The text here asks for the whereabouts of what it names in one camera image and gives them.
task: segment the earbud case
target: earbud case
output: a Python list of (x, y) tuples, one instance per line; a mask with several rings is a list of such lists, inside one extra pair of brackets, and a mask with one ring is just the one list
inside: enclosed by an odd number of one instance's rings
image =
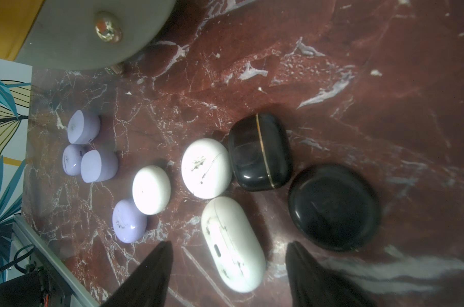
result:
[(229, 133), (229, 153), (237, 182), (248, 191), (279, 188), (292, 175), (288, 137), (272, 114), (239, 120)]
[(260, 243), (241, 206), (228, 197), (217, 197), (205, 207), (201, 229), (223, 282), (246, 293), (256, 289), (266, 272)]

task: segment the black cable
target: black cable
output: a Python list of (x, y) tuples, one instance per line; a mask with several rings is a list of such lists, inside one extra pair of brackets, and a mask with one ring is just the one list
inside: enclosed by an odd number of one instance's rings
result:
[[(31, 250), (29, 250), (25, 255), (22, 255), (20, 256), (20, 258), (17, 258), (17, 256), (20, 254), (20, 252), (24, 249), (28, 249), (29, 247), (32, 247)], [(4, 266), (2, 266), (0, 268), (0, 273), (5, 271), (7, 268), (11, 267), (12, 265), (15, 265), (15, 267), (17, 268), (17, 270), (21, 271), (22, 273), (27, 273), (27, 271), (25, 269), (22, 269), (21, 267), (19, 267), (17, 265), (17, 263), (19, 263), (20, 261), (26, 259), (27, 257), (29, 257), (30, 255), (32, 255), (32, 253), (34, 252), (34, 250), (36, 249), (36, 247), (34, 246), (34, 244), (29, 244), (29, 245), (26, 245), (24, 246), (23, 248), (19, 249), (17, 251), (17, 253), (15, 253), (15, 256), (14, 256), (14, 260), (5, 264)]]

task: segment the black round case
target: black round case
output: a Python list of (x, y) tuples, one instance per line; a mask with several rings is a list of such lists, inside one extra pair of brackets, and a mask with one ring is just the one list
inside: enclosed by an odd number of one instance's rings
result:
[(380, 207), (369, 184), (336, 164), (310, 167), (298, 174), (290, 187), (288, 208), (307, 238), (337, 251), (368, 242), (380, 221)]

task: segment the red marble surface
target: red marble surface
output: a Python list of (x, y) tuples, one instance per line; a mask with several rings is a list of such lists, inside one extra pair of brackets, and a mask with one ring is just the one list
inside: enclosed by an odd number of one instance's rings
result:
[[(262, 74), (244, 79), (248, 63)], [(169, 240), (166, 305), (288, 306), (284, 254), (299, 240), (379, 306), (464, 306), (464, 1), (180, 1), (127, 66), (122, 77), (34, 69), (32, 79), (23, 216), (98, 301)], [(109, 181), (62, 170), (65, 128), (80, 108), (101, 116), (88, 148), (118, 154)], [(257, 111), (283, 121), (295, 173), (347, 165), (374, 186), (383, 217), (366, 246), (331, 253), (291, 222), (289, 184), (246, 193), (232, 183), (225, 195), (243, 206), (268, 261), (263, 284), (239, 294), (214, 267), (199, 223), (206, 201), (183, 185), (180, 160), (198, 138), (225, 143)], [(170, 204), (124, 244), (112, 209), (154, 163), (171, 178)]]

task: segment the gold knob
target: gold knob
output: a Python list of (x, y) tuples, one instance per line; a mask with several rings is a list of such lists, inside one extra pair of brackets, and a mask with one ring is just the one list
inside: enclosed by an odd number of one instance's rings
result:
[(107, 12), (99, 12), (95, 15), (95, 32), (106, 43), (117, 43), (123, 38), (118, 19)]

